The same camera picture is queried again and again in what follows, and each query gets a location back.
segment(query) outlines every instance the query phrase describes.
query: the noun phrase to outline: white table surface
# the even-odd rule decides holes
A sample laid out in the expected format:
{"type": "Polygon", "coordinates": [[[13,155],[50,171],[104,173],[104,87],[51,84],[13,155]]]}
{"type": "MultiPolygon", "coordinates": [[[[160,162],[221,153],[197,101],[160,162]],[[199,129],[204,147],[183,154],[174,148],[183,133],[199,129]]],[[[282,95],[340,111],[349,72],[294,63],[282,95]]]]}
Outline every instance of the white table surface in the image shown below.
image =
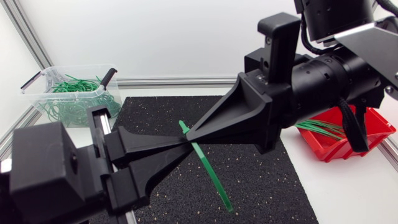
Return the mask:
{"type": "MultiPolygon", "coordinates": [[[[121,90],[127,96],[224,95],[229,88],[121,90]]],[[[37,124],[46,123],[42,116],[37,124]]],[[[67,129],[76,147],[92,144],[88,128],[67,129]]],[[[317,160],[295,127],[280,136],[319,223],[398,223],[398,173],[379,149],[365,157],[317,160]]]]}

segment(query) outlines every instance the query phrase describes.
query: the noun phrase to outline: green zip tie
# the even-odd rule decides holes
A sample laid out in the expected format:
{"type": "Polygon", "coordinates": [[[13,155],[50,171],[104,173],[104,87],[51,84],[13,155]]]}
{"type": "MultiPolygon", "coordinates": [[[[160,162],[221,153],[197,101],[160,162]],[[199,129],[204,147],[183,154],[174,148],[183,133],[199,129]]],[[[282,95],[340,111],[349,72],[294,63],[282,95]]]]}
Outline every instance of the green zip tie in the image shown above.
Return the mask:
{"type": "MultiPolygon", "coordinates": [[[[185,125],[183,121],[179,121],[179,124],[182,128],[182,133],[187,134],[189,132],[189,128],[185,125]]],[[[229,201],[229,198],[227,194],[225,193],[225,190],[218,179],[216,173],[214,172],[213,168],[211,167],[209,161],[207,160],[206,156],[204,155],[203,151],[200,149],[200,146],[196,142],[191,142],[192,147],[194,148],[195,152],[197,152],[201,162],[205,166],[207,173],[209,173],[211,180],[213,181],[221,199],[224,202],[224,205],[230,213],[234,211],[234,208],[232,207],[231,202],[229,201]]]]}

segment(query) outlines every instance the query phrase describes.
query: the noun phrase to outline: screw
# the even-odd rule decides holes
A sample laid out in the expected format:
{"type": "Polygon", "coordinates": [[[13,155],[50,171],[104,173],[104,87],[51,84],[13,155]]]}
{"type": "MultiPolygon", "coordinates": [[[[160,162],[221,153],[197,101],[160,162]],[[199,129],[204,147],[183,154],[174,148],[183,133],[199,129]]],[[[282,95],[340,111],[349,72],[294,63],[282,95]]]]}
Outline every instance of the screw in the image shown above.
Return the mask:
{"type": "Polygon", "coordinates": [[[267,45],[270,45],[270,44],[271,44],[271,38],[266,37],[266,44],[267,44],[267,45]]]}
{"type": "Polygon", "coordinates": [[[70,155],[70,164],[72,165],[73,173],[77,174],[78,161],[77,161],[77,156],[74,153],[70,155]]]}
{"type": "Polygon", "coordinates": [[[392,93],[394,91],[394,89],[391,86],[387,86],[386,87],[386,92],[387,93],[392,93]]]}

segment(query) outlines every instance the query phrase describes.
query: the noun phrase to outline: black rubber mat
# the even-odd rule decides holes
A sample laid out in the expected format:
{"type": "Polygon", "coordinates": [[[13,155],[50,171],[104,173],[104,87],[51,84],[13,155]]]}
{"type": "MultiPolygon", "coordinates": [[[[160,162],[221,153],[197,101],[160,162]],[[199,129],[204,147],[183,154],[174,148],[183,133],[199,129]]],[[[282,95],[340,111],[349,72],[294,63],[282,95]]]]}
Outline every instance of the black rubber mat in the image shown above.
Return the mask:
{"type": "MultiPolygon", "coordinates": [[[[135,134],[183,136],[180,119],[192,127],[219,96],[126,98],[115,126],[135,134]]],[[[139,223],[318,223],[304,189],[279,141],[260,155],[252,145],[202,145],[234,207],[228,213],[192,152],[136,211],[139,223]]],[[[91,223],[107,223],[106,214],[91,223]]]]}

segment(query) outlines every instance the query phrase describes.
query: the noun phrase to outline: plastic container handle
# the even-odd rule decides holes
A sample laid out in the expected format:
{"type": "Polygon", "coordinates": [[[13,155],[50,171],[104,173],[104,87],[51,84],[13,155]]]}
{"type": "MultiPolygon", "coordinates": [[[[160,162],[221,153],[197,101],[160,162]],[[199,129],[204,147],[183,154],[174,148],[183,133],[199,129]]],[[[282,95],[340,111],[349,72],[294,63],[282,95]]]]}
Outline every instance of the plastic container handle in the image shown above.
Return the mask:
{"type": "Polygon", "coordinates": [[[30,80],[28,80],[23,86],[21,86],[21,90],[25,90],[26,88],[29,87],[29,85],[36,80],[39,75],[41,74],[41,71],[37,72],[36,75],[34,75],[32,78],[30,78],[30,80]]]}
{"type": "Polygon", "coordinates": [[[105,77],[102,79],[100,85],[104,86],[104,89],[106,90],[106,86],[108,85],[109,81],[111,81],[113,75],[118,72],[116,69],[111,68],[109,69],[109,71],[107,72],[107,74],[105,75],[105,77]]]}

